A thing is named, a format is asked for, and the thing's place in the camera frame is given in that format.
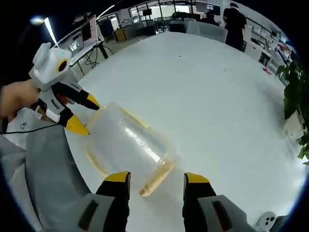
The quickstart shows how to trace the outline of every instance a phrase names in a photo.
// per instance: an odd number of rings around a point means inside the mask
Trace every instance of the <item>white tabletop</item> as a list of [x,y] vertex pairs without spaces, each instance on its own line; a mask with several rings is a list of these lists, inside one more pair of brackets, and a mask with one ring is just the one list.
[[[281,133],[284,86],[244,53],[169,32],[123,49],[79,83],[100,104],[117,102],[166,135],[180,157],[151,196],[131,190],[126,231],[184,231],[184,172],[208,178],[251,225],[266,211],[289,213],[305,166],[296,158],[299,147]],[[71,109],[85,123],[93,113],[79,105]],[[96,192],[104,177],[87,158],[84,137],[66,135],[82,177]]]

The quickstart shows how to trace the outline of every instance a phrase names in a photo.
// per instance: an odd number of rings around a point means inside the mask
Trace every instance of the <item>person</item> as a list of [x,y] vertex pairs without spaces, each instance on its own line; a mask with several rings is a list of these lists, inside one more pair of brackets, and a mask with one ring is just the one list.
[[231,3],[230,8],[224,10],[223,20],[226,23],[225,29],[227,29],[225,44],[242,51],[242,30],[245,29],[247,24],[246,17],[239,12],[239,8],[235,3]]
[[213,25],[215,25],[215,26],[220,26],[219,25],[219,23],[217,23],[215,20],[214,20],[214,13],[213,13],[213,11],[208,11],[207,13],[206,13],[206,18],[202,18],[201,20],[200,20],[200,22],[202,22],[202,23],[209,23],[209,24],[213,24]]

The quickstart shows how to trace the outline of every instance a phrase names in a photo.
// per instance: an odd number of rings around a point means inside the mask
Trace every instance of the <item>transparent plastic box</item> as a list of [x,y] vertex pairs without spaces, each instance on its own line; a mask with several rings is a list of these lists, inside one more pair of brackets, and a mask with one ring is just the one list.
[[174,167],[169,140],[116,103],[99,109],[89,120],[86,150],[106,175],[129,171],[141,196],[149,196]]

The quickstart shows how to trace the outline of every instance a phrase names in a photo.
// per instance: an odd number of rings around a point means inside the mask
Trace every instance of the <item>leaf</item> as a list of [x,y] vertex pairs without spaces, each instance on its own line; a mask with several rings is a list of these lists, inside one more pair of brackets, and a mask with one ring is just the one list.
[[284,98],[284,119],[287,120],[297,110],[297,103]]
[[283,78],[290,83],[299,82],[299,71],[295,63],[283,68]]
[[279,66],[277,71],[276,71],[275,76],[279,76],[281,73],[283,73],[283,71],[284,71],[284,66],[283,65]]
[[302,160],[304,156],[305,156],[305,147],[303,147],[300,150],[299,155],[297,156],[297,158],[300,158]]
[[309,159],[309,144],[306,145],[305,156],[306,156],[307,159]]
[[306,145],[309,142],[309,132],[305,133],[301,137],[301,141],[299,142],[300,145]]

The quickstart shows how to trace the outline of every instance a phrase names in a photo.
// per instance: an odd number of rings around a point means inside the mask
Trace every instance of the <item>gray sleeve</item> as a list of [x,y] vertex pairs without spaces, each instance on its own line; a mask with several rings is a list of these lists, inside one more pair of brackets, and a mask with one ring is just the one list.
[[[37,120],[31,129],[50,124]],[[90,192],[76,167],[63,126],[28,135],[26,180],[34,210],[44,228],[59,223],[62,215]]]

